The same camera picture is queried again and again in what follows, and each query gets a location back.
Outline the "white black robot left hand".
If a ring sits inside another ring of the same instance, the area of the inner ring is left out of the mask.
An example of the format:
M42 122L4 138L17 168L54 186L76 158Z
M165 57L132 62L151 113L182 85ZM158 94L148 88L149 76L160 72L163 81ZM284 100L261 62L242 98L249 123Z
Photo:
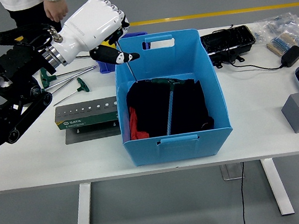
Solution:
M71 63L80 52L88 52L93 60L120 65L140 58L110 45L119 41L129 29L125 13L109 0L88 0L59 32L62 42L53 41L52 50L63 65Z

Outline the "person's left hand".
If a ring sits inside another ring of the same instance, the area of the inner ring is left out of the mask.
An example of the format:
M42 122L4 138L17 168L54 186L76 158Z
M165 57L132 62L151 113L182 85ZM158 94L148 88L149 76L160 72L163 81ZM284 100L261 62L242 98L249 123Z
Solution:
M44 0L46 16L54 22L60 22L68 14L68 5L65 0Z

